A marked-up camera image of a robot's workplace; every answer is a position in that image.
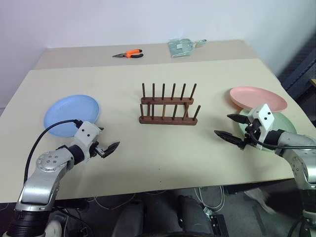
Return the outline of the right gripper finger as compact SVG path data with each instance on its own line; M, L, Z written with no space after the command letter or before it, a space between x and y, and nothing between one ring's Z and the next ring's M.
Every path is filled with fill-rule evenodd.
M244 149L246 146L245 142L242 139L235 137L231 133L221 131L221 130L214 130L214 132L221 139L238 146L240 149Z
M248 117L239 114L229 114L227 115L228 118L232 119L233 121L241 124L248 124Z

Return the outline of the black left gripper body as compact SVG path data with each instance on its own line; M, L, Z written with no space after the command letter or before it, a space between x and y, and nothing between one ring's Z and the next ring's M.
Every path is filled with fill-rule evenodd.
M99 142L94 142L92 143L92 145L90 146L89 148L89 154L90 154L90 157L95 157L97 155L99 155L101 158L104 158L105 157L105 151L102 150L101 148L99 148Z

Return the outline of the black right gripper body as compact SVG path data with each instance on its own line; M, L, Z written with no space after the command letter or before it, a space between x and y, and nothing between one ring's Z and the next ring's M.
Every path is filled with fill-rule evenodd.
M247 124L247 127L245 129L246 134L242 143L243 145L242 148L244 149L246 145L256 147L259 141L258 138L261 135L260 131L259 131L259 135L256 135L256 132L259 130L259 127L261 126L259 119L255 118L253 122L250 122L248 118L244 118L243 124Z

